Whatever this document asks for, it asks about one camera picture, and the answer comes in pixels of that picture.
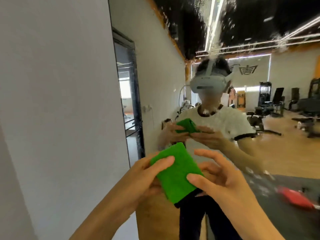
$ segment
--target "vr headset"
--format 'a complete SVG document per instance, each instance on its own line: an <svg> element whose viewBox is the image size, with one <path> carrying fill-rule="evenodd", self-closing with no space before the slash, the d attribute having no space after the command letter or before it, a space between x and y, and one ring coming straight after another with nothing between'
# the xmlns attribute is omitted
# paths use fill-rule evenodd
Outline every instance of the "vr headset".
<svg viewBox="0 0 320 240"><path fill-rule="evenodd" d="M194 76L190 81L190 88L192 92L222 93L225 90L227 83L232 78L232 73L227 75L226 71L213 68L214 65L215 60L209 60L206 72L204 74Z"/></svg>

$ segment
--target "ceiling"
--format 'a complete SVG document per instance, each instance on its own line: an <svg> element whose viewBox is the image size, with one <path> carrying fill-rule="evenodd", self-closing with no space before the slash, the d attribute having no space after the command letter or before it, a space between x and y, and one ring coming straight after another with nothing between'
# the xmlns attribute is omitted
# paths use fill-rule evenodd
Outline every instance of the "ceiling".
<svg viewBox="0 0 320 240"><path fill-rule="evenodd" d="M197 51L205 50L211 0L154 1L186 59L191 60ZM218 12L218 5L219 0L213 11L213 19ZM318 15L320 0L224 0L220 15L219 44L228 47L279 40ZM300 32L298 36L316 33L320 33L320 22ZM258 47L263 50L273 45L261 44Z"/></svg>

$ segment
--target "red object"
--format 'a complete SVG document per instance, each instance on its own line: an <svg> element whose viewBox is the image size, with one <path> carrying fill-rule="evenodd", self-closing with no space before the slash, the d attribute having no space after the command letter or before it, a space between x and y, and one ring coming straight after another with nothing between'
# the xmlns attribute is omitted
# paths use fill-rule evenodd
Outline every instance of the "red object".
<svg viewBox="0 0 320 240"><path fill-rule="evenodd" d="M304 209L313 210L313 203L306 198L302 193L291 190L286 187L278 187L278 193L282 194L290 204Z"/></svg>

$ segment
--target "green foam block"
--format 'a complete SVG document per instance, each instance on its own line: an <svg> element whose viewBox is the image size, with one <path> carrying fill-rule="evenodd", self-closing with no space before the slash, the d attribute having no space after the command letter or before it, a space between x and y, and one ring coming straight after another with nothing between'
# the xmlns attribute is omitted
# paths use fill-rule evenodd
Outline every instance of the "green foam block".
<svg viewBox="0 0 320 240"><path fill-rule="evenodd" d="M189 183L187 175L189 173L203 174L182 142L178 142L161 151L151 159L150 164L153 165L159 159L168 156L175 157L174 163L169 168L158 173L157 178L161 182L167 199L179 208L190 197L202 192L202 190Z"/></svg>
<svg viewBox="0 0 320 240"><path fill-rule="evenodd" d="M177 125L180 125L183 128L185 128L184 130L176 130L177 133L189 132L191 134L191 133L200 132L197 129L196 124L191 119L184 119L182 121L179 121L177 122Z"/></svg>

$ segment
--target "doorway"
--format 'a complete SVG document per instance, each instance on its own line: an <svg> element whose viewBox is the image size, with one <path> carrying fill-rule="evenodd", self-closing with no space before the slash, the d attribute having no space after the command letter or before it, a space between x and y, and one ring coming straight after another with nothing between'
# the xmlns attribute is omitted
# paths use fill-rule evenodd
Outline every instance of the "doorway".
<svg viewBox="0 0 320 240"><path fill-rule="evenodd" d="M113 29L123 122L130 167L145 157L134 42Z"/></svg>

